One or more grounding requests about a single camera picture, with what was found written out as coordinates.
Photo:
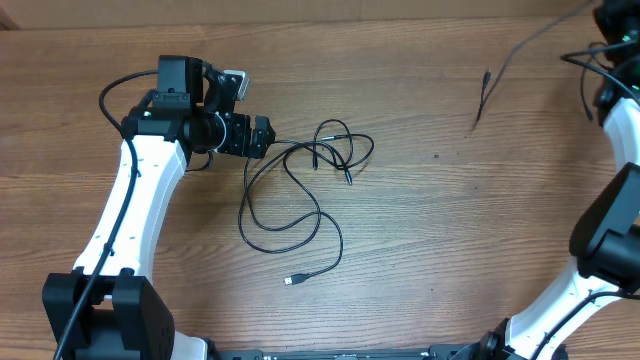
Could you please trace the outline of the black USB cable long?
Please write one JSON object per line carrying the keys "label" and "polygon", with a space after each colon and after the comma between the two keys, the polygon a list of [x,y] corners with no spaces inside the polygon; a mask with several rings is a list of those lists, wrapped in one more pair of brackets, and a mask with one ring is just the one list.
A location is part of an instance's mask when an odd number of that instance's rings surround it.
{"label": "black USB cable long", "polygon": [[[343,175],[346,185],[354,183],[354,170],[368,164],[376,143],[363,133],[343,131],[340,134],[317,135],[307,141],[278,140],[279,148],[267,160],[249,160],[243,168],[243,194],[239,204],[237,226],[241,239],[251,249],[266,255],[284,255],[303,249],[316,239],[325,225],[337,236],[336,258],[321,269],[291,274],[283,279],[286,286],[300,285],[337,268],[344,257],[345,239],[339,222],[322,207],[321,202],[290,169],[295,155],[308,155],[311,169],[322,164]],[[265,190],[264,178],[275,170],[293,187],[289,196],[276,196],[272,204],[260,205],[254,198],[256,190]]]}

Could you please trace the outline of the black USB cable short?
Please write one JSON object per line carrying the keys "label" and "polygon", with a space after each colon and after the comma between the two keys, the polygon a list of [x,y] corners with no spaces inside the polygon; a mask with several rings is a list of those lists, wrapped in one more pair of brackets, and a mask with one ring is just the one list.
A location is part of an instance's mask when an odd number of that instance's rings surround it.
{"label": "black USB cable short", "polygon": [[534,40],[538,39],[539,37],[541,37],[542,35],[548,33],[549,31],[551,31],[553,28],[555,28],[556,26],[560,25],[564,21],[567,21],[567,20],[569,20],[569,19],[581,14],[586,9],[592,7],[594,4],[595,4],[595,0],[582,1],[579,5],[577,5],[576,7],[572,8],[566,14],[563,14],[563,15],[559,16],[558,18],[554,19],[549,24],[545,25],[544,27],[542,27],[539,30],[537,30],[535,33],[529,35],[524,40],[522,40],[519,43],[517,43],[510,50],[508,55],[506,56],[504,62],[502,63],[502,65],[499,68],[499,71],[498,71],[496,77],[493,77],[493,73],[492,73],[491,69],[487,69],[485,71],[485,73],[483,74],[482,83],[481,83],[480,101],[479,101],[479,105],[478,105],[478,110],[476,112],[475,120],[474,120],[473,125],[472,125],[472,130],[474,130],[477,127],[477,125],[479,124],[479,122],[480,122],[480,120],[482,118],[482,114],[483,114],[484,108],[486,107],[487,103],[489,102],[489,99],[492,96],[493,92],[496,90],[498,83],[503,78],[507,68],[513,62],[514,57],[526,45],[528,45],[532,41],[534,41]]}

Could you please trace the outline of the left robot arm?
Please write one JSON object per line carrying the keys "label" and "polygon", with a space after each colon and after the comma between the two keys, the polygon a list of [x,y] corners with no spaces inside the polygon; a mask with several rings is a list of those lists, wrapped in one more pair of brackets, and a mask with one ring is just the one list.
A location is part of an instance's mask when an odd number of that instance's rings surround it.
{"label": "left robot arm", "polygon": [[214,359],[208,339],[180,333],[152,281],[170,199],[193,154],[261,159],[268,118],[235,112],[246,73],[163,55],[156,86],[115,125],[117,175],[99,223],[67,273],[50,274],[42,301],[58,359]]}

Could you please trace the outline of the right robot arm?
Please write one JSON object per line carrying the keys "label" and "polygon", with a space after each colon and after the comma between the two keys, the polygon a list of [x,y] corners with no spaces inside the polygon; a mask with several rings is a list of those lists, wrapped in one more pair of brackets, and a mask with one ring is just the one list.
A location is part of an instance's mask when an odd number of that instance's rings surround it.
{"label": "right robot arm", "polygon": [[576,223],[561,274],[457,359],[564,359],[565,340],[591,316],[639,297],[639,2],[604,1],[593,16],[603,42],[561,59],[603,78],[587,116],[607,135],[617,174]]}

